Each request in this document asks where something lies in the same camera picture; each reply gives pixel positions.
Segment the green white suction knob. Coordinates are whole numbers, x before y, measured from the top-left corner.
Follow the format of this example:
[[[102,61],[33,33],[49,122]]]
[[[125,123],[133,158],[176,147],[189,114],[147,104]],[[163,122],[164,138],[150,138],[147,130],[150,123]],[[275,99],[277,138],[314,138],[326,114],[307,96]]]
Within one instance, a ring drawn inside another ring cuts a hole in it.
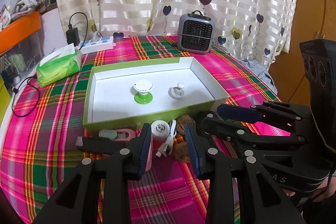
[[[153,84],[149,80],[139,80],[134,84],[134,89],[136,91],[134,95],[135,102],[139,104],[148,104],[153,100],[151,94],[151,89]]]

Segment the walnut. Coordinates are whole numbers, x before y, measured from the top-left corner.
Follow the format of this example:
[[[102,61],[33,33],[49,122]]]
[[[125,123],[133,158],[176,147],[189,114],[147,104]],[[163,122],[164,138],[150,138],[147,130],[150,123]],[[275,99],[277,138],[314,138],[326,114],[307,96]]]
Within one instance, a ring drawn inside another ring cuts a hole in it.
[[[178,143],[174,146],[174,157],[177,161],[188,163],[190,162],[189,151],[187,147],[187,143],[184,141],[182,143]]]
[[[176,119],[176,131],[178,134],[184,136],[185,135],[185,127],[188,123],[192,123],[193,125],[196,125],[195,121],[193,120],[193,118],[191,118],[189,115],[187,114],[183,114],[180,115],[177,119]]]

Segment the plaid tablecloth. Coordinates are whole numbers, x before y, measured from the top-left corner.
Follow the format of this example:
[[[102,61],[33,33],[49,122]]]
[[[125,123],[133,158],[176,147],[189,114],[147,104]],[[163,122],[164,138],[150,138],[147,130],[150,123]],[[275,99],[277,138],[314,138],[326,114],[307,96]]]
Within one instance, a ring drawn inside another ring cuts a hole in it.
[[[10,111],[1,153],[1,189],[24,223],[31,223],[55,189],[85,157],[76,138],[85,135],[83,112],[93,67],[181,57],[173,36],[125,38],[112,50],[83,57],[81,72],[45,88],[35,80]],[[191,165],[153,159],[142,180],[129,184],[133,223],[203,223],[209,183]]]

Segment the black rectangular box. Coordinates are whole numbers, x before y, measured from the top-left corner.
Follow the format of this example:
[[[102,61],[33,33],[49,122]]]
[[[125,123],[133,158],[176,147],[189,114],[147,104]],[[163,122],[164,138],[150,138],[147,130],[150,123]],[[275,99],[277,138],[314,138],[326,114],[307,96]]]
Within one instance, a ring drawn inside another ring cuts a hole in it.
[[[76,148],[87,153],[110,156],[126,148],[126,143],[124,141],[113,141],[102,137],[89,138],[79,136],[76,139]]]

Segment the white power strip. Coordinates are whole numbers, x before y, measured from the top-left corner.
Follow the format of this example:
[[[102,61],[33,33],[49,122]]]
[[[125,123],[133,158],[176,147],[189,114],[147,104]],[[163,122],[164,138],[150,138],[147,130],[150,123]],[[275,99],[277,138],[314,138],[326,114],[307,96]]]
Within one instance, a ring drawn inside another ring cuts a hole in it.
[[[93,42],[92,40],[87,40],[81,42],[77,48],[80,48],[82,54],[90,54],[100,51],[112,50],[116,46],[116,43],[113,40],[113,37],[108,36],[100,38],[98,41]]]

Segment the yellow box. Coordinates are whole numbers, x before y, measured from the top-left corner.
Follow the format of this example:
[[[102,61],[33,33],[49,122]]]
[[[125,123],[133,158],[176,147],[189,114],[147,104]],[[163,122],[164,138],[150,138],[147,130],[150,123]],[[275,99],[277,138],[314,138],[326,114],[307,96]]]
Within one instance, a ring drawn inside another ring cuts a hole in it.
[[[0,122],[2,122],[3,117],[5,116],[6,110],[8,108],[8,105],[11,101],[11,96],[9,95],[9,92],[7,91],[7,88],[5,86],[5,82],[0,76]]]

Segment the pink flat clip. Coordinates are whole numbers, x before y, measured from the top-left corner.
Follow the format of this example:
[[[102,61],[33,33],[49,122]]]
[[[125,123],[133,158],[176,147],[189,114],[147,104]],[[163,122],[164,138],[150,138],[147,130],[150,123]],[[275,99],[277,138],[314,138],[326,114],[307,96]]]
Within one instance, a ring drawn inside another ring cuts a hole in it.
[[[146,172],[148,172],[152,166],[152,153],[153,153],[153,141],[151,140],[150,147],[149,147],[149,153],[147,156],[147,162],[146,162],[146,169],[145,169]]]

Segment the pink tape dispenser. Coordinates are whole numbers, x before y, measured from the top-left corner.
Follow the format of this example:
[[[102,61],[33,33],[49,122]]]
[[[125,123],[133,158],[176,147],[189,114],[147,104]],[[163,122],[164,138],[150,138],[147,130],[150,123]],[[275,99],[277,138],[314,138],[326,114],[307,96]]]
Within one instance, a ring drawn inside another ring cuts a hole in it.
[[[121,128],[115,130],[104,129],[98,134],[101,138],[108,138],[113,141],[130,141],[137,137],[137,133],[134,130],[128,128]]]

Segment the wooden cabinet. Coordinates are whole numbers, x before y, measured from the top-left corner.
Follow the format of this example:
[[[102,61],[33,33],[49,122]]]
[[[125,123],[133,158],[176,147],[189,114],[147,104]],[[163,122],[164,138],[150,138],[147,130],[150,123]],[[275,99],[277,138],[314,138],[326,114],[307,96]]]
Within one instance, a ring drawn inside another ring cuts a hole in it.
[[[335,0],[297,0],[289,53],[281,53],[269,72],[283,102],[309,105],[299,43],[315,38],[335,40]]]

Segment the small white knob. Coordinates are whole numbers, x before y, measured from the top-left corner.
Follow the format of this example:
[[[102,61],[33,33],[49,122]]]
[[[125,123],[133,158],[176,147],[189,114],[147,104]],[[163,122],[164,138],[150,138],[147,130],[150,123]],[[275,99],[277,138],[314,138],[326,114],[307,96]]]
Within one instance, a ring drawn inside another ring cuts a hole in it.
[[[183,83],[178,83],[177,86],[174,86],[169,90],[169,95],[177,100],[181,99],[184,96],[184,94],[185,91]]]

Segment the grey mini heater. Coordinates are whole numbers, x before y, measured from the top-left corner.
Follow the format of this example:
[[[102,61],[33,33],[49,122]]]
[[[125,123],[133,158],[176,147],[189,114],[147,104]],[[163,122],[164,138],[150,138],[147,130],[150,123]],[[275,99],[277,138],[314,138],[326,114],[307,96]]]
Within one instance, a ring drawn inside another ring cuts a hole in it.
[[[213,43],[215,22],[196,10],[180,17],[177,48],[180,51],[206,54]]]

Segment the orange lid storage bin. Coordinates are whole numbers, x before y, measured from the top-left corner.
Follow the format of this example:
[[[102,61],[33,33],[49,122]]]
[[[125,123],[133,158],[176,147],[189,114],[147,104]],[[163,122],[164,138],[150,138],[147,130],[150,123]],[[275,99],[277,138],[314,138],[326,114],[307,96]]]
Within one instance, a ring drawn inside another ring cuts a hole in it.
[[[37,11],[16,20],[1,31],[1,72],[23,75],[41,61],[41,29],[41,14]]]

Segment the green tissue pack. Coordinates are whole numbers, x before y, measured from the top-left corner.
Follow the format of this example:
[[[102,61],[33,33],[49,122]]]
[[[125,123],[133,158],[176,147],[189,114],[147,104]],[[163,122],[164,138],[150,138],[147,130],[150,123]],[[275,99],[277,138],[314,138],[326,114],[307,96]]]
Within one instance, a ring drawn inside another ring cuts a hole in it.
[[[80,72],[82,53],[73,45],[61,47],[44,57],[37,65],[37,80],[44,88]]]

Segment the black charger adapter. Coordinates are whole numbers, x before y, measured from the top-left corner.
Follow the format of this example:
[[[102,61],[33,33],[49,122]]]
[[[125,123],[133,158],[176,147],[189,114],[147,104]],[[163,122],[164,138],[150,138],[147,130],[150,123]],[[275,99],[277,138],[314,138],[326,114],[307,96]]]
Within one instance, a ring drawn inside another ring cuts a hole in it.
[[[69,45],[73,44],[74,46],[78,46],[80,43],[78,28],[73,28],[69,25],[68,30],[66,31],[66,39]]]

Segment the green white cardboard tray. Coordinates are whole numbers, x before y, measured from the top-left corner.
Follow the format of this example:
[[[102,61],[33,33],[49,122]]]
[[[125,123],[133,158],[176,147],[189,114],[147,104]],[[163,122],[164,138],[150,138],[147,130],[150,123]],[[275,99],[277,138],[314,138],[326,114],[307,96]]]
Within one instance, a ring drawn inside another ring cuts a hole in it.
[[[137,130],[156,120],[215,111],[228,97],[194,57],[103,65],[89,76],[83,126],[91,136],[101,130]]]

